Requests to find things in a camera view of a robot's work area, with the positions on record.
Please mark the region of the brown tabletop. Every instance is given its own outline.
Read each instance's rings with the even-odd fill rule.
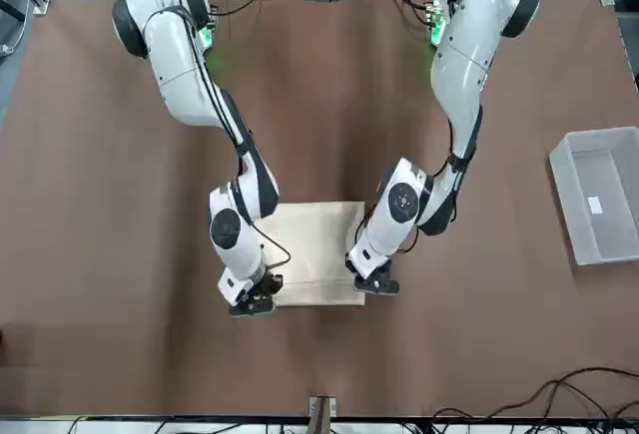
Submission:
[[[480,414],[572,368],[639,370],[639,265],[573,265],[547,163],[566,132],[638,120],[598,0],[543,0],[503,41],[458,220],[395,259],[399,296],[256,319],[227,315],[207,236],[232,145],[171,118],[111,3],[34,22],[0,132],[2,412],[304,414],[329,394],[340,414]],[[264,0],[216,43],[210,69],[282,202],[369,200],[397,157],[431,172],[445,157],[420,29],[391,0]],[[624,379],[576,383],[605,406],[639,397]],[[553,413],[585,414],[569,394]]]

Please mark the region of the cardboard sheet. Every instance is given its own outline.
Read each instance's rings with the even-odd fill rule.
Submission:
[[[284,277],[278,306],[359,305],[364,293],[352,288],[344,254],[352,246],[353,226],[363,218],[363,203],[280,204],[258,227],[291,253],[291,261],[274,269]],[[261,237],[267,263],[283,253]]]

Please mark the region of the white label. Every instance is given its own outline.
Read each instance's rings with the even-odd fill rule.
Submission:
[[[599,202],[599,197],[588,197],[588,204],[590,205],[590,212],[594,215],[603,215],[603,209]]]

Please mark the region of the gray plastic container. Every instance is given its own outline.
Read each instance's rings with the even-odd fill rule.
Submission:
[[[568,133],[550,166],[577,263],[639,259],[639,129]]]

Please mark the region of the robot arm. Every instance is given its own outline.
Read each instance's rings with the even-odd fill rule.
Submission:
[[[459,8],[439,44],[430,80],[450,123],[451,151],[443,171],[434,177],[402,158],[379,183],[372,215],[346,256],[356,289],[397,294],[399,285],[389,277],[390,258],[412,227],[427,235],[448,227],[475,153],[482,120],[479,97],[499,41],[519,35],[539,1],[448,0]]]
[[[240,172],[209,196],[210,237],[226,266],[218,287],[233,316],[272,311],[282,278],[269,272],[253,223],[275,211],[278,184],[231,95],[205,68],[197,33],[209,22],[208,0],[117,0],[112,13],[127,51],[151,62],[171,115],[222,128],[233,142]]]

